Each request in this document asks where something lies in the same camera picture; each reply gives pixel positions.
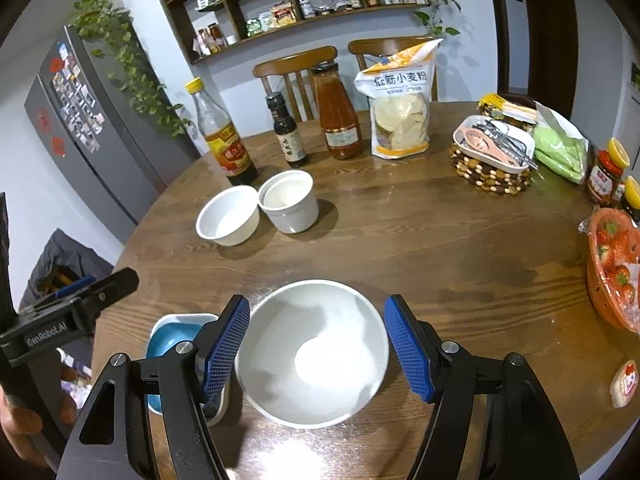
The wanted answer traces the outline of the person's left hand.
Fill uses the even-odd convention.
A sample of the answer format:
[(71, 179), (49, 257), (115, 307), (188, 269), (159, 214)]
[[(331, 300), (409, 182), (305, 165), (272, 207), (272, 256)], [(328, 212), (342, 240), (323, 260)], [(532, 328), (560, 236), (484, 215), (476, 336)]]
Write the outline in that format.
[[(77, 378), (76, 370), (62, 365), (62, 381), (74, 382)], [(72, 426), (77, 417), (77, 406), (73, 398), (65, 391), (62, 392), (60, 417), (67, 426)], [(39, 434), (42, 421), (37, 413), (28, 408), (22, 408), (13, 403), (4, 393), (1, 386), (1, 427), (9, 444), (22, 460), (26, 460), (39, 467), (49, 467), (43, 455), (32, 443), (31, 436)]]

